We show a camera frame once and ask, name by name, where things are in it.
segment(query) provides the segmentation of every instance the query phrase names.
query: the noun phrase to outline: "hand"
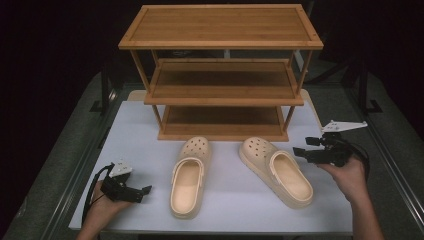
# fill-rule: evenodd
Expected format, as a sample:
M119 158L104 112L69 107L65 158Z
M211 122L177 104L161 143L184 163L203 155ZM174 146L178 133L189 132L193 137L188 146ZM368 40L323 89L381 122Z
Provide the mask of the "hand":
M112 201L100 190L103 181L98 181L94 188L92 205L87 213L84 225L78 234L77 240L95 239L100 231L122 210L133 203Z
M317 164L317 166L330 173L349 202L361 201L363 197L368 198L365 169L356 157L350 157L343 167L330 164Z

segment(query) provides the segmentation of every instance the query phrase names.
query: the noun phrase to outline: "white tabletop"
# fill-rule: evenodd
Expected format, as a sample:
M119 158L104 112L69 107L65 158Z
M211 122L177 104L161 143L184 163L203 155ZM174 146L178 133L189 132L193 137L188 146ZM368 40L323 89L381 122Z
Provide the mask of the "white tabletop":
M283 107L283 112L287 111L288 108ZM212 162L199 214L192 220L173 217L169 207L171 175L184 141L159 141L157 134L158 125L151 106L141 101L122 102L70 228L81 227L82 209L94 174L122 159L134 169L127 186L141 189L152 185L153 188L140 204L121 212L107 227L110 231L351 234L350 205L328 173L296 157L314 189L314 200L304 209L290 209L241 162L238 156L241 142L211 142ZM321 137L314 111L307 101L303 107L296 107L288 134L289 142L273 144L290 153L293 153L292 147L314 148L306 145L305 137Z

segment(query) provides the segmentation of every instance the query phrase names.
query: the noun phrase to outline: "shoe rack shelf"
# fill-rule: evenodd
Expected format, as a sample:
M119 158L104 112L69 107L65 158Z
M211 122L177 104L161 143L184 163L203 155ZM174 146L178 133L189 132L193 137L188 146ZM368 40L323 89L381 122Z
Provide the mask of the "shoe rack shelf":
M119 43L129 50L159 125L158 139L288 141L313 50L323 44L299 4L144 5ZM287 59L159 58L158 50L289 50ZM148 81L138 52L156 64ZM294 52L306 50L298 79ZM161 116L157 105L165 105ZM286 117L281 106L290 106Z

